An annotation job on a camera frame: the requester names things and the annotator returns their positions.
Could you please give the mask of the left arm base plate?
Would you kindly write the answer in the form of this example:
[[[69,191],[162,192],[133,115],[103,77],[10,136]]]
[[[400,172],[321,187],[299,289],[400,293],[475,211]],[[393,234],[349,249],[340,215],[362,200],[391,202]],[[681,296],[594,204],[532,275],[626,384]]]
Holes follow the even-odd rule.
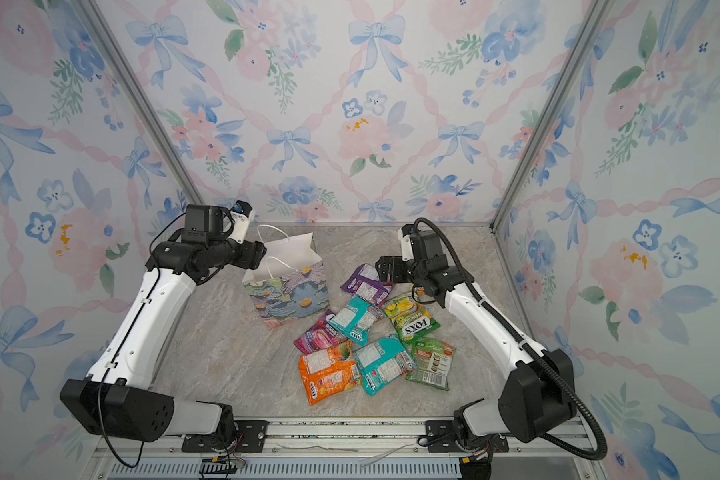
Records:
[[[261,453],[267,437],[266,420],[233,420],[209,435],[188,435],[183,453]]]

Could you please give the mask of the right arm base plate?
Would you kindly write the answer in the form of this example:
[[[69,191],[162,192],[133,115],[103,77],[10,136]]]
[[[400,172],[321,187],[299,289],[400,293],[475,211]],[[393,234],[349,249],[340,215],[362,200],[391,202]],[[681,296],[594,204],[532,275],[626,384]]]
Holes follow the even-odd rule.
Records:
[[[425,434],[418,438],[417,445],[429,453],[461,453],[468,456],[509,451],[507,438],[502,434],[476,436],[455,419],[426,421]]]

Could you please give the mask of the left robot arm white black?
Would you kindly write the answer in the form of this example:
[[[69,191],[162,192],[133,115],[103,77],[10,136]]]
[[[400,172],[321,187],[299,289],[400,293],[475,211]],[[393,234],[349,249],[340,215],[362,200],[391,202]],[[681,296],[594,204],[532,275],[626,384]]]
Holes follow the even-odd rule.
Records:
[[[138,442],[200,436],[223,447],[238,438],[226,404],[185,401],[151,390],[159,364],[195,289],[226,266],[254,270],[266,248],[245,236],[253,207],[190,204],[185,224],[150,250],[139,292],[110,345],[60,399],[90,434]]]

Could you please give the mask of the floral paper gift bag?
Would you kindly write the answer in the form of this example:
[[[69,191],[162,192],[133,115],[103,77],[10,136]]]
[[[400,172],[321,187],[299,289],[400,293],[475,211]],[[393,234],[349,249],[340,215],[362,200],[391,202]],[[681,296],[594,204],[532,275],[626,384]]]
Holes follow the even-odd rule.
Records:
[[[270,329],[323,313],[329,306],[327,276],[312,233],[289,235],[268,224],[257,227],[279,234],[264,243],[259,267],[245,272],[242,284],[253,307]]]

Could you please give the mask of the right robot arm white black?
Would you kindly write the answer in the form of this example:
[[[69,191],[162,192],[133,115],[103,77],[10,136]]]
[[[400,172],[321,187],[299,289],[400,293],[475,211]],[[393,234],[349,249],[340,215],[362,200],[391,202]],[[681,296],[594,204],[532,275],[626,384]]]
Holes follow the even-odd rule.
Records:
[[[572,395],[548,370],[573,381],[571,362],[529,338],[487,298],[458,260],[449,261],[447,241],[432,230],[412,224],[398,231],[400,256],[382,256],[375,263],[381,280],[421,287],[435,302],[461,321],[497,362],[504,386],[496,400],[480,399],[454,412],[457,437],[463,443],[492,434],[508,434],[529,443],[563,441],[551,432],[576,416]]]

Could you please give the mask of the teal candy packet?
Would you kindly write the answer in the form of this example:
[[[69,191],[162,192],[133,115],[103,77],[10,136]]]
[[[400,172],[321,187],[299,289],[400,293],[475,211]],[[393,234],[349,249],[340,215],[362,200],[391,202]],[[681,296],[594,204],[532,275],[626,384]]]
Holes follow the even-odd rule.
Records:
[[[386,385],[417,369],[412,355],[395,335],[370,342],[353,352],[364,391],[371,397]]]
[[[342,309],[330,316],[327,322],[357,345],[365,346],[370,328],[383,317],[384,313],[379,307],[354,296]]]

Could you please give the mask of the green yellow Fox's candy packet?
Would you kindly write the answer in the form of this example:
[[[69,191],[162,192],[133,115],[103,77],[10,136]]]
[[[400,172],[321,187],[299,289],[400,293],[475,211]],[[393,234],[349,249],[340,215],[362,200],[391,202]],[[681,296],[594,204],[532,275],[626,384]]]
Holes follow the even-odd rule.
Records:
[[[381,308],[404,345],[411,345],[440,328],[440,323],[410,293],[388,299]]]

